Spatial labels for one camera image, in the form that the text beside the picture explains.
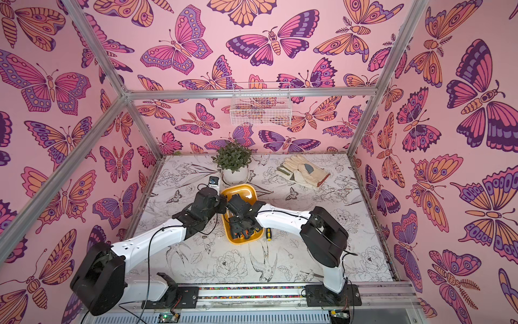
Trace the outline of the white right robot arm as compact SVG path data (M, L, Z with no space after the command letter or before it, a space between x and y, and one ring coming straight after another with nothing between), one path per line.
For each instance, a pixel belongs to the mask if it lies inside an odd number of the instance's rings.
M219 209L227 214L233 238L251 238L255 230L276 229L300 237L312 258L321 265L320 285L307 285L302 295L308 306L346 309L360 306L359 289L345 275L343 260L355 255L347 250L349 234L323 207L311 211L292 211L263 201L249 203L233 195Z

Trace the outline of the yellow plastic storage tray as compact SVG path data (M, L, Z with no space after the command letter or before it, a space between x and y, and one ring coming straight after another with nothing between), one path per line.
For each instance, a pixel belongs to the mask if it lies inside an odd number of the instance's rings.
M255 188L240 184L225 189L222 195L226 198L227 209L221 218L230 243L243 245L261 238L264 229L257 217L265 202L258 200Z

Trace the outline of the black yellow screwdriver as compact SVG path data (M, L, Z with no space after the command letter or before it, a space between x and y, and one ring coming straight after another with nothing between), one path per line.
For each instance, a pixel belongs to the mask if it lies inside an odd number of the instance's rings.
M272 240L272 231L271 231L271 228L267 228L266 229L266 235L267 235L267 240L270 242Z

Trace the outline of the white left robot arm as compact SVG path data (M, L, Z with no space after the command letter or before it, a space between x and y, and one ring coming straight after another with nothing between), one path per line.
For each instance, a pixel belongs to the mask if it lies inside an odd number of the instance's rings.
M150 262L154 254L201 232L226 210L227 198L204 187L193 203L158 227L115 244L94 244L71 280L71 291L94 316L124 302L141 302L143 309L174 306L178 284L169 275L160 273L157 282L151 278L139 281L131 280L130 272L140 263Z

